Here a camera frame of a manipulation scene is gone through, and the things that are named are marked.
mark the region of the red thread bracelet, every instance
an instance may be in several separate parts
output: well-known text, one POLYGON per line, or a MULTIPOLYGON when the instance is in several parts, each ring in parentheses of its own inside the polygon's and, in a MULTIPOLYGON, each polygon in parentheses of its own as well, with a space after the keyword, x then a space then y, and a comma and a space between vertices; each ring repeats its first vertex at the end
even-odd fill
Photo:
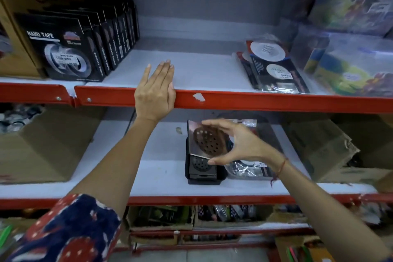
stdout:
POLYGON ((270 186, 273 188, 273 182, 276 181, 278 179, 278 175, 280 175, 282 169, 284 168, 285 163, 287 162, 287 158, 285 158, 285 160, 283 161, 280 169, 278 170, 277 174, 272 178, 272 180, 270 181, 270 186))

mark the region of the tile floor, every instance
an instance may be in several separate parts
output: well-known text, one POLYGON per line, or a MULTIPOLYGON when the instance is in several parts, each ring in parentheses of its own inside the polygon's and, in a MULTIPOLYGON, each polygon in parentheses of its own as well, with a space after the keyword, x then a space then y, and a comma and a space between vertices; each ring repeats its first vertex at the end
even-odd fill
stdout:
POLYGON ((149 251, 140 256, 129 252, 112 254, 109 262, 268 262, 266 250, 261 248, 190 250, 190 251, 149 251))

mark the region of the patterned sleeve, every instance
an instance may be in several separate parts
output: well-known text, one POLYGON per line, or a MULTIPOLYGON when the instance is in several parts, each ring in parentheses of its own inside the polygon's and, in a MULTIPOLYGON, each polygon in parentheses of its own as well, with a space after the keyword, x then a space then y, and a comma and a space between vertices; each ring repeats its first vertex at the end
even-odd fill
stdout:
POLYGON ((95 198, 67 195, 27 230, 6 262, 107 261, 120 225, 116 212, 95 198))

